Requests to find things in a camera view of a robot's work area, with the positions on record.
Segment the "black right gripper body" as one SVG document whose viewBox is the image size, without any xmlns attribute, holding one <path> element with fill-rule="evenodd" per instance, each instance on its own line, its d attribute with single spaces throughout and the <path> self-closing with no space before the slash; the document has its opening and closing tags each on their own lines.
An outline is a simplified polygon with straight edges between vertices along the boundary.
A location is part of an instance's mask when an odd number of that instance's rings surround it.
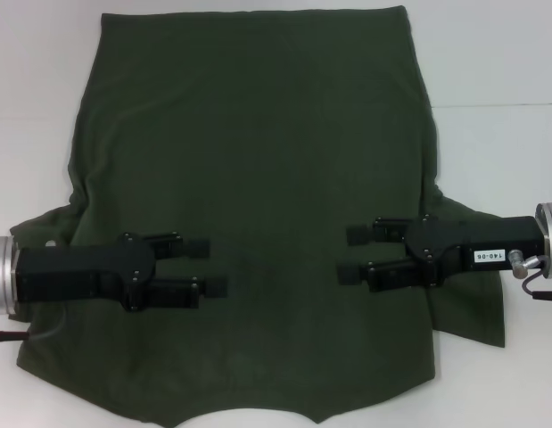
<svg viewBox="0 0 552 428">
<path fill-rule="evenodd" d="M 533 217 L 477 220 L 419 219 L 404 244 L 427 285 L 465 272 L 510 270 L 511 251 L 528 259 L 545 253 L 545 238 Z"/>
</svg>

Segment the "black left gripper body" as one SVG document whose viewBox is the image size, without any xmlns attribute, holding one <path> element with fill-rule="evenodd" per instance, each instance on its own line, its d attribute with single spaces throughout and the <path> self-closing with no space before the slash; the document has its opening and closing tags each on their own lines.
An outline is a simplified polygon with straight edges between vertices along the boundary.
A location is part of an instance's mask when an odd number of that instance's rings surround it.
<svg viewBox="0 0 552 428">
<path fill-rule="evenodd" d="M 105 245 L 23 248 L 16 297 L 19 303 L 115 300 L 126 311 L 138 311 L 146 305 L 155 265 L 151 245 L 134 236 Z"/>
</svg>

